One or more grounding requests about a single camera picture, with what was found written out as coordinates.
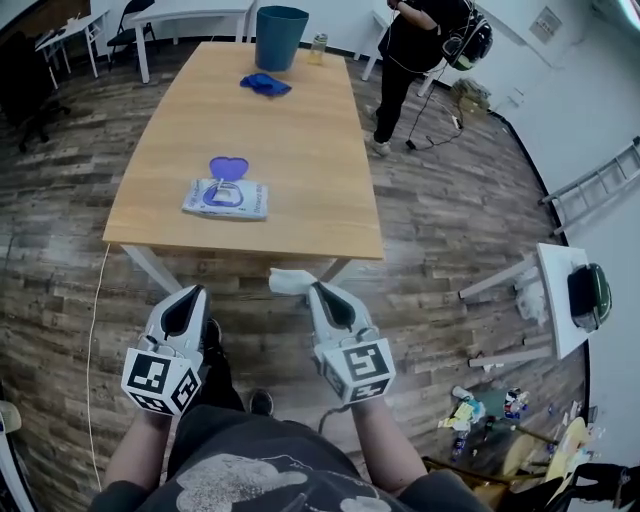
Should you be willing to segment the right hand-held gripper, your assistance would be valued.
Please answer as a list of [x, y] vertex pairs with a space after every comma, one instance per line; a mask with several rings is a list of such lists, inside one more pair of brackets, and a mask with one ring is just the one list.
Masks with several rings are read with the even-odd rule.
[[365, 304], [342, 288], [316, 282], [308, 292], [316, 368], [342, 404], [384, 396], [396, 370], [387, 338]]

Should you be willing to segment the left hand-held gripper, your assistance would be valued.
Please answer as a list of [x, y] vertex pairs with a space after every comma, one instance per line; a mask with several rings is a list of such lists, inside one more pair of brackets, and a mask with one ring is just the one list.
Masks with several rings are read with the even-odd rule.
[[201, 387], [201, 337], [209, 295], [201, 285], [174, 292], [151, 311], [146, 332], [127, 350], [121, 388], [149, 412], [182, 415]]

